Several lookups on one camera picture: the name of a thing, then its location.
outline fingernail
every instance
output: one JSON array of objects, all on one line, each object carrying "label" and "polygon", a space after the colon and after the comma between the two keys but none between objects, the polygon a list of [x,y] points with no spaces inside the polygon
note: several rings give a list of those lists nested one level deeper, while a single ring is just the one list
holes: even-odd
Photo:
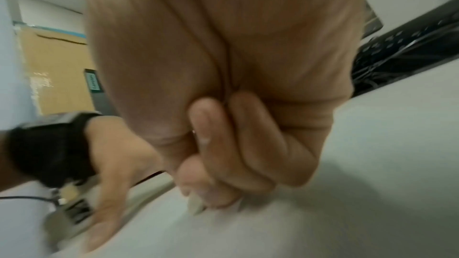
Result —
[{"label": "fingernail", "polygon": [[195,109],[190,111],[191,126],[196,133],[196,138],[201,146],[209,144],[211,139],[210,118],[206,111]]},{"label": "fingernail", "polygon": [[89,230],[89,240],[87,242],[87,252],[91,252],[104,244],[109,236],[110,222],[101,222],[95,224]]}]

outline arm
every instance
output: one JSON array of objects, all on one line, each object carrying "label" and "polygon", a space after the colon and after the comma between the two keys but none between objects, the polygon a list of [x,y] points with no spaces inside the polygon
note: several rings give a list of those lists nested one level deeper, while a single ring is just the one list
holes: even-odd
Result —
[{"label": "arm", "polygon": [[31,181],[32,178],[19,172],[8,157],[6,151],[7,131],[0,132],[0,192]]}]

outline white desk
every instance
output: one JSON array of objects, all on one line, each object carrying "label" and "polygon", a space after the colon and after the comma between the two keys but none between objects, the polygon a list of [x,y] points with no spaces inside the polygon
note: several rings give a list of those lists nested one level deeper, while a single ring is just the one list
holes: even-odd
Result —
[{"label": "white desk", "polygon": [[340,108],[303,189],[196,217],[174,189],[90,257],[459,257],[458,77],[454,61]]}]

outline finger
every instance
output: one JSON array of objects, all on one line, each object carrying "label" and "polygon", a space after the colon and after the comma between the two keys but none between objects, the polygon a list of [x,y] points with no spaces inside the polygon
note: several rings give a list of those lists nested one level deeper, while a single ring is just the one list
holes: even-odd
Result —
[{"label": "finger", "polygon": [[89,230],[87,252],[105,244],[118,231],[130,187],[131,178],[125,173],[105,172],[101,176],[99,202]]},{"label": "finger", "polygon": [[188,115],[203,164],[211,176],[246,192],[268,192],[275,187],[274,182],[242,162],[233,125],[220,102],[202,98],[191,105]]},{"label": "finger", "polygon": [[241,155],[249,167],[291,186],[303,185],[310,179],[318,166],[318,158],[308,149],[308,144],[304,144],[307,130],[293,130],[292,134],[281,132],[266,106],[253,93],[233,94],[229,110]]},{"label": "finger", "polygon": [[212,178],[198,154],[186,159],[177,171],[179,186],[199,195],[207,207],[226,207],[241,197],[241,192]]}]

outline cardboard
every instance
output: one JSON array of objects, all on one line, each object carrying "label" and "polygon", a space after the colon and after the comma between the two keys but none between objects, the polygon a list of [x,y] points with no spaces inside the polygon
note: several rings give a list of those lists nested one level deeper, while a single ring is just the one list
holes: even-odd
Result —
[{"label": "cardboard", "polygon": [[94,70],[86,39],[22,25],[15,30],[37,113],[94,110],[84,73]]}]

